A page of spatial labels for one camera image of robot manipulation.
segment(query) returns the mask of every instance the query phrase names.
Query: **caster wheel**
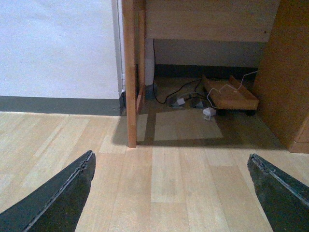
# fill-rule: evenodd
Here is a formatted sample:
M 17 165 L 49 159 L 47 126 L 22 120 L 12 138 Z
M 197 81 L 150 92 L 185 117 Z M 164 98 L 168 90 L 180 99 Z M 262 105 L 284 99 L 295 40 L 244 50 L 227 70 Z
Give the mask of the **caster wheel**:
M 255 115 L 255 110 L 246 110 L 246 115 L 247 115 L 247 116 L 253 116 L 253 115 Z
M 218 115 L 218 116 L 224 116 L 224 115 L 226 115 L 226 110 L 217 110 L 217 115 Z

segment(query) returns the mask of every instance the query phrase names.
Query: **wooden floor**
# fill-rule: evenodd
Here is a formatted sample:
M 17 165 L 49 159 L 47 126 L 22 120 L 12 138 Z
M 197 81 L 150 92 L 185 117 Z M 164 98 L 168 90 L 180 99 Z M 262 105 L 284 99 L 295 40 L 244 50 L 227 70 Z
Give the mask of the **wooden floor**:
M 89 149 L 97 167 L 78 232 L 272 231 L 250 153 L 309 185 L 309 154 L 286 151 L 257 116 L 205 121 L 201 110 L 150 101 L 138 129 L 129 149 L 126 117 L 0 113 L 0 211 Z

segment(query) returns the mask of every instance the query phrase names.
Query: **charger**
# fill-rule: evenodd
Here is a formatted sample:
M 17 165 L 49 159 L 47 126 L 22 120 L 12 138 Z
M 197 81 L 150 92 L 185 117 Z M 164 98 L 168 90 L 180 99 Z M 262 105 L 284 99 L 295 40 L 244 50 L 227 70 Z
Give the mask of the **charger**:
M 204 119 L 205 120 L 211 120 L 211 117 L 216 115 L 216 112 L 217 111 L 215 109 L 210 108 L 210 107 L 204 109 L 203 110 L 203 114 L 205 115 Z

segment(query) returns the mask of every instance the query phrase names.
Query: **wooden tray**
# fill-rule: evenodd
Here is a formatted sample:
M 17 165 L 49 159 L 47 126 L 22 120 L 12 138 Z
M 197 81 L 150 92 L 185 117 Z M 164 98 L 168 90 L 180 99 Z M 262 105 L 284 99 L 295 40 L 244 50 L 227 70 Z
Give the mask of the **wooden tray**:
M 212 81 L 203 75 L 203 84 L 207 92 L 210 92 L 212 88 L 220 90 L 227 84 L 235 87 L 236 89 L 240 86 L 240 82 L 233 76 L 230 76 L 228 81 Z M 221 90 L 221 93 L 216 90 L 212 90 L 209 96 L 217 109 L 256 110 L 259 103 L 259 100 L 244 86 L 241 86 L 239 90 L 226 86 Z

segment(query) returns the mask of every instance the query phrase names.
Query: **desk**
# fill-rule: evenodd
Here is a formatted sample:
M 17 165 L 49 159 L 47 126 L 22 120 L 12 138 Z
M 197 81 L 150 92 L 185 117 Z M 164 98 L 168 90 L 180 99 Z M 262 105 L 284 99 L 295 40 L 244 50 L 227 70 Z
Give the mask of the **desk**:
M 254 87 L 261 116 L 290 151 L 309 152 L 309 1 L 123 0 L 123 14 L 129 147 L 136 146 L 140 107 L 134 50 L 139 47 L 143 63 L 145 38 L 242 42 L 270 38 Z M 274 116 L 274 109 L 280 115 Z

